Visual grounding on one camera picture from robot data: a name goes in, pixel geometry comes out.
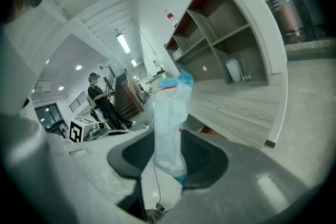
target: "black railing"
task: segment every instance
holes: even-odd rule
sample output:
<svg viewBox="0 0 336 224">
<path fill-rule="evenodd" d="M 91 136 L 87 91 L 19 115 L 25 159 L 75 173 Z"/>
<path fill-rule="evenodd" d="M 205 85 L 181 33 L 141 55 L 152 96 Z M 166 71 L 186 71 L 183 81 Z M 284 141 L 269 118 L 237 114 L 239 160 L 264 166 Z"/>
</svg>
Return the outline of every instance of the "black railing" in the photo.
<svg viewBox="0 0 336 224">
<path fill-rule="evenodd" d="M 76 109 L 80 107 L 81 104 L 83 104 L 86 101 L 86 93 L 82 92 L 78 97 L 70 104 L 70 109 L 72 112 L 74 112 Z"/>
</svg>

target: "shelving unit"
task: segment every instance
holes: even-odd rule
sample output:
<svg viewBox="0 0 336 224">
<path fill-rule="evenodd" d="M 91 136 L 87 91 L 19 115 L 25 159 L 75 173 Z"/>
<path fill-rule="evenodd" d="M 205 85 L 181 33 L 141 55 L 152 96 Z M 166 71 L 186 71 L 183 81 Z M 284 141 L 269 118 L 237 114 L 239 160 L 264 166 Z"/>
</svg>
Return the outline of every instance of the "shelving unit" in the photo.
<svg viewBox="0 0 336 224">
<path fill-rule="evenodd" d="M 232 83 L 225 62 L 244 58 L 252 80 L 267 81 L 255 35 L 234 0 L 192 0 L 170 38 L 169 55 L 195 82 L 223 79 Z M 180 49 L 177 59 L 173 53 Z"/>
</svg>

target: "staircase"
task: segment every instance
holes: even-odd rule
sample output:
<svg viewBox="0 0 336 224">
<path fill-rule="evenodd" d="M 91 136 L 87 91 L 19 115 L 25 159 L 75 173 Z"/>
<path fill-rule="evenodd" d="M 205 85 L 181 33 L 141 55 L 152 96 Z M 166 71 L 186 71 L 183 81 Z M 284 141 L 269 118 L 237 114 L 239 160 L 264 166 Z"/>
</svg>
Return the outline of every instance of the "staircase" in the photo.
<svg viewBox="0 0 336 224">
<path fill-rule="evenodd" d="M 129 120 L 143 112 L 142 104 L 136 95 L 140 89 L 127 71 L 117 77 L 115 88 L 114 106 L 126 119 Z"/>
</svg>

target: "recessed light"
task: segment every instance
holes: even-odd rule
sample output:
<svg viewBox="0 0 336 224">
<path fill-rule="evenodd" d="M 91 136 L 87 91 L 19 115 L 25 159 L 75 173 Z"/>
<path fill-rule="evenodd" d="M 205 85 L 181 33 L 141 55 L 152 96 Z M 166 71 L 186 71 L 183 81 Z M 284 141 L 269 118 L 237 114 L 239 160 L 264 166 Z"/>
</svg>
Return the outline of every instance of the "recessed light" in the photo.
<svg viewBox="0 0 336 224">
<path fill-rule="evenodd" d="M 128 47 L 128 45 L 126 43 L 126 40 L 125 40 L 123 34 L 118 34 L 115 37 L 119 41 L 119 43 L 122 46 L 122 48 L 124 49 L 124 51 L 128 54 L 131 50 L 130 50 L 130 48 Z"/>
<path fill-rule="evenodd" d="M 137 66 L 137 63 L 136 63 L 136 61 L 135 61 L 134 59 L 131 60 L 131 63 L 132 63 L 132 65 L 133 65 L 134 67 Z"/>
</svg>

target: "person wearing headset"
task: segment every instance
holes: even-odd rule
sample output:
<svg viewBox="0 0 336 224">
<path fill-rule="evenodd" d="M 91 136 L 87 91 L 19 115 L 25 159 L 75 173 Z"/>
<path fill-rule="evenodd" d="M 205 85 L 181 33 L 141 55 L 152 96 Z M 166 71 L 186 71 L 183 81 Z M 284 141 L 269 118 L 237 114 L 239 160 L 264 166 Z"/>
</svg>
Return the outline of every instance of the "person wearing headset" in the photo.
<svg viewBox="0 0 336 224">
<path fill-rule="evenodd" d="M 126 128 L 129 129 L 135 124 L 135 121 L 131 122 L 120 114 L 113 104 L 109 101 L 108 97 L 111 96 L 108 92 L 103 92 L 96 84 L 98 82 L 99 75 L 96 73 L 91 73 L 89 75 L 90 86 L 88 88 L 88 94 L 91 99 L 94 100 L 98 108 L 104 113 L 105 116 L 112 122 L 117 130 L 124 130 L 121 123 L 125 124 Z"/>
</svg>

